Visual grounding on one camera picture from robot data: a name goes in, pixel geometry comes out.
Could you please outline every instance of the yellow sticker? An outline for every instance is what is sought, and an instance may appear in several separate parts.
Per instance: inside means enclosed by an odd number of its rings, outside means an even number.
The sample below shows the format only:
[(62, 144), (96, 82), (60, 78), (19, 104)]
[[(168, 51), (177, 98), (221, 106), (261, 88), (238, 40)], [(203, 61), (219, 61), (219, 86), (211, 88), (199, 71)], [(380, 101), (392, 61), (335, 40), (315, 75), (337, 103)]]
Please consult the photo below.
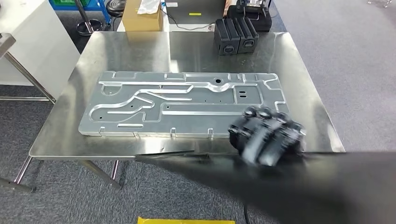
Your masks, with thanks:
[(223, 220), (181, 220), (181, 219), (145, 219), (139, 217), (137, 224), (235, 224), (235, 221)]

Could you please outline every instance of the black box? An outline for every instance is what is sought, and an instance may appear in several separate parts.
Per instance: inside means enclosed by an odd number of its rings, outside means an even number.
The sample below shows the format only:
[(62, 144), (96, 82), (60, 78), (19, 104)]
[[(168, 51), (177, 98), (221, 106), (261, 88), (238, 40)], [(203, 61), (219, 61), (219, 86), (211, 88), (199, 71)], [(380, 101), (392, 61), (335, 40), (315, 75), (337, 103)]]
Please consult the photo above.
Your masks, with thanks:
[(248, 18), (233, 19), (236, 31), (240, 37), (238, 54), (253, 53), (256, 49), (259, 35)]
[(238, 53), (240, 37), (231, 19), (216, 20), (214, 42), (219, 55), (235, 55)]
[(227, 18), (233, 19), (247, 17), (250, 18), (253, 27), (257, 32), (269, 32), (272, 26), (272, 19), (268, 8), (266, 8), (263, 13), (265, 14), (246, 12), (246, 15), (244, 15), (243, 13), (238, 13), (236, 11), (236, 6), (230, 6), (227, 11)]

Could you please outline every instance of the cardboard box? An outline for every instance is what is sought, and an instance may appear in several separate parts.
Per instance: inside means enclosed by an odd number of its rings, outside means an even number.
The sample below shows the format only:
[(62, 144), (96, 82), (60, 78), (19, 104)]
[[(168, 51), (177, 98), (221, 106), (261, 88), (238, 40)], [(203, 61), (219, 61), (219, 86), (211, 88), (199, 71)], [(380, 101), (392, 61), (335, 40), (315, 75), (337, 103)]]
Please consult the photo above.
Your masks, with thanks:
[(137, 13), (141, 0), (127, 0), (125, 5), (122, 22), (124, 23), (125, 31), (162, 31), (163, 14), (158, 6), (158, 11), (154, 14)]

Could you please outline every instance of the gray carpet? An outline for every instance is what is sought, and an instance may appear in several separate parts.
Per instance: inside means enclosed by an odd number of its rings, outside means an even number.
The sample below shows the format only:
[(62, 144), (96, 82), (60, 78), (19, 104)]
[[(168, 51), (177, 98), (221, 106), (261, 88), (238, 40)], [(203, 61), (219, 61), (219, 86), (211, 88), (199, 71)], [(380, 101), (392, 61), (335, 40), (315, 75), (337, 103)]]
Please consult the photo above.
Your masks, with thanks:
[(346, 151), (396, 150), (396, 2), (275, 2)]
[[(58, 12), (78, 50), (88, 37), (75, 32), (77, 12)], [(101, 19), (100, 13), (89, 13)], [(285, 31), (280, 16), (273, 31)], [(33, 87), (0, 86), (0, 95), (37, 96)], [(48, 102), (0, 101), (0, 176), (13, 180), (52, 106)], [(110, 173), (112, 162), (96, 161)], [(33, 160), (22, 183), (33, 194), (0, 188), (0, 223), (135, 224), (137, 217), (222, 219), (244, 224), (242, 203), (224, 192), (186, 180), (163, 169), (134, 161), (120, 163), (116, 191), (77, 162)], [(252, 224), (276, 223), (249, 208)]]

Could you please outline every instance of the aluminum plate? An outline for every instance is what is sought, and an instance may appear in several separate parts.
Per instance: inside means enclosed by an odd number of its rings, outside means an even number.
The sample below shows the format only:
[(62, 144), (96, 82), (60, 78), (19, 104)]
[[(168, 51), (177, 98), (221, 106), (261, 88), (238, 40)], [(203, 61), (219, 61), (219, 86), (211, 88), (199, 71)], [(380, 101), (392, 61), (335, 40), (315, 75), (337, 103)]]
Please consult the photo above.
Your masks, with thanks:
[(106, 71), (78, 130), (90, 136), (228, 138), (249, 105), (288, 113), (276, 74)]

